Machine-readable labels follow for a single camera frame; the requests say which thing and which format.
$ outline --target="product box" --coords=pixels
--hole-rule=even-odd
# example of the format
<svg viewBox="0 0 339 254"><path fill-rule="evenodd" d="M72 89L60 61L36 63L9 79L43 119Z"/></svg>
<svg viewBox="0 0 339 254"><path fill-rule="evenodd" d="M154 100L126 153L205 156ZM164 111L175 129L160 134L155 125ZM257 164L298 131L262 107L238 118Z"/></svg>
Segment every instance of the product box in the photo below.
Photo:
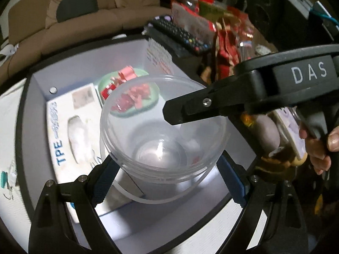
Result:
<svg viewBox="0 0 339 254"><path fill-rule="evenodd" d="M46 107L47 134L57 182L72 182L81 175L88 175L102 162L99 147L101 105L94 85L85 85L50 100ZM133 195L143 195L121 169L116 181ZM101 216L129 202L130 199L111 186L105 200L95 210ZM72 203L67 203L67 208L78 223Z"/></svg>

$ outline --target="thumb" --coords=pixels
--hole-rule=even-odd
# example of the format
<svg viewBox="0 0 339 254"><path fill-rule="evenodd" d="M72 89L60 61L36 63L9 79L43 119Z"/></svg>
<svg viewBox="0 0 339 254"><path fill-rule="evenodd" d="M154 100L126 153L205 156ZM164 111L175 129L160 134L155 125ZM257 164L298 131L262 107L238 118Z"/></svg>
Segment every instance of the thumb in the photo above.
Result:
<svg viewBox="0 0 339 254"><path fill-rule="evenodd" d="M329 134L327 148L331 152L339 151L339 126Z"/></svg>

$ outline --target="black speaker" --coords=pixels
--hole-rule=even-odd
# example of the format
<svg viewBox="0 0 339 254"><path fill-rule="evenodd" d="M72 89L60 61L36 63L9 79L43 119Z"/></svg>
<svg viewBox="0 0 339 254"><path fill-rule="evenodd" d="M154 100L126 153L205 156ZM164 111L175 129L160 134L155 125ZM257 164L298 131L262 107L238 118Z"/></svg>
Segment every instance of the black speaker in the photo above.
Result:
<svg viewBox="0 0 339 254"><path fill-rule="evenodd" d="M279 51L332 42L311 8L309 0L247 0L250 21Z"/></svg>

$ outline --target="black cushion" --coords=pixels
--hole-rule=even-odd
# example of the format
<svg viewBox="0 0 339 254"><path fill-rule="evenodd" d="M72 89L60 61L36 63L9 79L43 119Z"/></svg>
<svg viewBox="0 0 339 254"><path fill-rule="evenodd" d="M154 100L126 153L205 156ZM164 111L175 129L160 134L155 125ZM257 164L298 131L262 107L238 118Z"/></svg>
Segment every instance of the black cushion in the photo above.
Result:
<svg viewBox="0 0 339 254"><path fill-rule="evenodd" d="M57 21L61 23L98 10L97 0L62 0L57 8Z"/></svg>

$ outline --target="red candy wrapper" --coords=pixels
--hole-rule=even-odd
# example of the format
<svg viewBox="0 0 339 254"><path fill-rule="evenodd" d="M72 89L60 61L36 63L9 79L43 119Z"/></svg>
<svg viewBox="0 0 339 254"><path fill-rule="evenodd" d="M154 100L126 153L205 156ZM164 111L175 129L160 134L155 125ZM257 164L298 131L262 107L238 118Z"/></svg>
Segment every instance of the red candy wrapper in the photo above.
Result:
<svg viewBox="0 0 339 254"><path fill-rule="evenodd" d="M104 100L108 98L108 96L111 94L113 90L116 89L116 86L113 83L109 83L105 89L101 92L101 96Z"/></svg>
<svg viewBox="0 0 339 254"><path fill-rule="evenodd" d="M128 94L122 94L117 100L117 104L112 106L113 111L126 112L128 109L134 106L133 99Z"/></svg>

